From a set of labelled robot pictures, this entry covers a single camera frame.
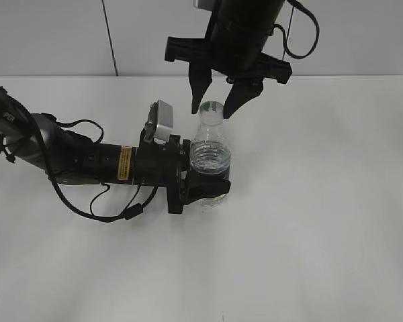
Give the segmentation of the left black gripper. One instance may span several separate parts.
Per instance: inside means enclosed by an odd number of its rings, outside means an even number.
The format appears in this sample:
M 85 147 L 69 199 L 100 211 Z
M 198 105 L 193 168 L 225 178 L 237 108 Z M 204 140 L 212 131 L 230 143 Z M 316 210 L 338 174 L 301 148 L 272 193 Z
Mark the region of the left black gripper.
M 201 203 L 215 207 L 228 196 L 229 174 L 190 174 L 183 179 L 183 173 L 189 170 L 189 148 L 190 141 L 178 135 L 171 134 L 165 143 L 159 144 L 148 138 L 145 129 L 141 131 L 139 146 L 132 155 L 132 180 L 137 186 L 152 187 L 143 209 L 161 187 L 166 189 L 168 213 L 174 215 L 182 214 L 184 205 Z

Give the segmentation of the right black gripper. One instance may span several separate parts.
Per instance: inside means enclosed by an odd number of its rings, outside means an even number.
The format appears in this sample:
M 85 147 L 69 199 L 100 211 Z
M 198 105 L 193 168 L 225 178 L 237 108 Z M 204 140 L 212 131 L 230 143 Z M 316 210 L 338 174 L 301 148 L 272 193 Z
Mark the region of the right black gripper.
M 267 30 L 244 27 L 229 17 L 213 13 L 203 38 L 167 38 L 165 60 L 189 64 L 192 114 L 198 112 L 214 71 L 232 81 L 239 80 L 226 98 L 224 119 L 263 92 L 263 80 L 259 78 L 272 78 L 281 84 L 289 80 L 290 63 L 263 53 L 269 34 Z

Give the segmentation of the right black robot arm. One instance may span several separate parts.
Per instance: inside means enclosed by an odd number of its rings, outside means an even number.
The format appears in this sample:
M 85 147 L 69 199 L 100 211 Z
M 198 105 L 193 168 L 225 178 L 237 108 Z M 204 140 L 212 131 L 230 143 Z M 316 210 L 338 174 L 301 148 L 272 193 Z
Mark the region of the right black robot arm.
M 165 60 L 189 64 L 193 114 L 199 111 L 214 71 L 232 85 L 223 104 L 224 119 L 258 97 L 265 78 L 288 82 L 290 63 L 263 53 L 282 6 L 283 1 L 215 1 L 203 38 L 167 39 Z

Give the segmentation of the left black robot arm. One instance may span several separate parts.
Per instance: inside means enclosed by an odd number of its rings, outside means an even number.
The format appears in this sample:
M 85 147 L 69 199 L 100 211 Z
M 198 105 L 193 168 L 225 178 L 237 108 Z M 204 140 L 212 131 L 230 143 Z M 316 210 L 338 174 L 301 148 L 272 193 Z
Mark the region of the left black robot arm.
M 150 106 L 136 147 L 105 144 L 75 133 L 47 113 L 30 113 L 0 87 L 0 154 L 42 169 L 56 194 L 62 185 L 112 184 L 163 187 L 171 214 L 201 199 L 229 192 L 228 172 L 202 174 L 191 167 L 190 142 L 172 134 L 173 109 L 164 101 Z

